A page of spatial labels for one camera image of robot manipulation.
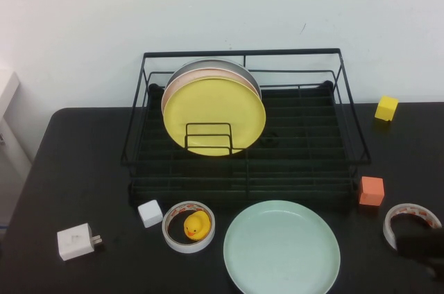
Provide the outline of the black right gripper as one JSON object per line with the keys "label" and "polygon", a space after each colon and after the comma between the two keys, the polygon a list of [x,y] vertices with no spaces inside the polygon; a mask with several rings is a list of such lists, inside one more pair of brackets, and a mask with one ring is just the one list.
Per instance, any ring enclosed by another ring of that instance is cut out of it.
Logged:
{"label": "black right gripper", "polygon": [[443,228],[421,235],[400,236],[395,243],[401,257],[424,265],[433,277],[443,277]]}

